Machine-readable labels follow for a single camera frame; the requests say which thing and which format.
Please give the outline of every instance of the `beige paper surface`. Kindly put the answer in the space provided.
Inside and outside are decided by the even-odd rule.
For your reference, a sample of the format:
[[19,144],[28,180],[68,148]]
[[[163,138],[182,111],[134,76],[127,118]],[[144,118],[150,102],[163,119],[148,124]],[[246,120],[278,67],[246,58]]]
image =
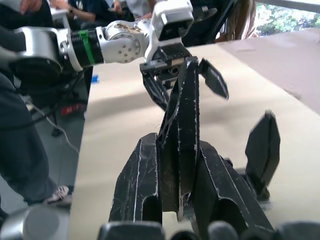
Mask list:
[[[218,68],[228,85],[224,101],[200,83],[200,138],[211,143],[236,167],[246,164],[248,135],[265,110],[277,118],[281,136],[280,164],[270,185],[273,225],[320,219],[320,117],[294,97],[261,77],[217,44],[191,49]],[[106,223],[117,177],[139,138],[158,132],[163,111],[144,90],[139,61],[101,65],[94,70],[71,209],[71,240],[93,240]],[[178,227],[166,214],[164,228]]]

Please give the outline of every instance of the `robotic arm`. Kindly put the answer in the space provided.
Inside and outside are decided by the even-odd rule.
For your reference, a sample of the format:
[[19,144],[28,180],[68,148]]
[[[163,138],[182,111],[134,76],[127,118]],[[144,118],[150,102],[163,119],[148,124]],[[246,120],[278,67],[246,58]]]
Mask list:
[[[80,31],[22,27],[9,40],[19,44],[13,49],[0,46],[0,67],[9,68],[22,81],[40,75],[46,84],[59,79],[63,71],[80,72],[98,64],[125,64],[142,57],[150,62],[159,47],[182,45],[182,37],[194,22],[192,12],[190,0],[167,0],[155,6],[148,20],[119,20]],[[167,68],[182,62],[175,61]]]

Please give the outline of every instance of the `sneaker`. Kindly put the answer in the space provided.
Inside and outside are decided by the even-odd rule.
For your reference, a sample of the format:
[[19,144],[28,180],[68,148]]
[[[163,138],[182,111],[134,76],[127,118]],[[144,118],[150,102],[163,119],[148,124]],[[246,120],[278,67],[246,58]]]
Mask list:
[[47,198],[43,203],[52,206],[66,206],[72,203],[73,186],[58,186],[51,197]]

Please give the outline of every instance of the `black ribbed joint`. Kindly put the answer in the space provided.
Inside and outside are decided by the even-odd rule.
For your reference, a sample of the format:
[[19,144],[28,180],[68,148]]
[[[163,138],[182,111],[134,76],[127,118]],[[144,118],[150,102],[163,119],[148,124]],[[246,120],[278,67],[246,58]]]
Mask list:
[[[84,39],[81,37],[84,32],[87,33],[87,46],[85,46]],[[82,68],[104,63],[96,29],[71,31],[71,41],[76,58]]]

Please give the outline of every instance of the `green foliage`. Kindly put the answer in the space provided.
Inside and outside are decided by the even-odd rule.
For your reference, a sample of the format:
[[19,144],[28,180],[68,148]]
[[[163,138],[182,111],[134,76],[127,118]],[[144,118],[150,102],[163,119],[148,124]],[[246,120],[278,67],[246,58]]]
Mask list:
[[257,34],[267,36],[320,27],[320,14],[257,3]]

